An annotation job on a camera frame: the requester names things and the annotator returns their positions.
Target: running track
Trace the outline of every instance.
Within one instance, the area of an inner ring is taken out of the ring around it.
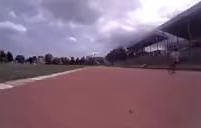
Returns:
[[[201,73],[99,67],[4,90],[0,128],[201,128]]]

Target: sky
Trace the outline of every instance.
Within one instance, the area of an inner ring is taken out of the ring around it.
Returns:
[[[0,49],[26,56],[105,55],[201,0],[0,0]]]

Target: grass field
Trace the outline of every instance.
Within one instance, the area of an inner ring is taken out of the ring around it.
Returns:
[[[58,73],[82,67],[84,66],[0,64],[0,83]]]

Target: person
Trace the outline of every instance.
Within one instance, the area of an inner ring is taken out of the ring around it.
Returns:
[[[176,66],[180,62],[180,53],[177,48],[174,49],[174,51],[170,54],[170,66],[169,66],[169,72],[175,73]]]

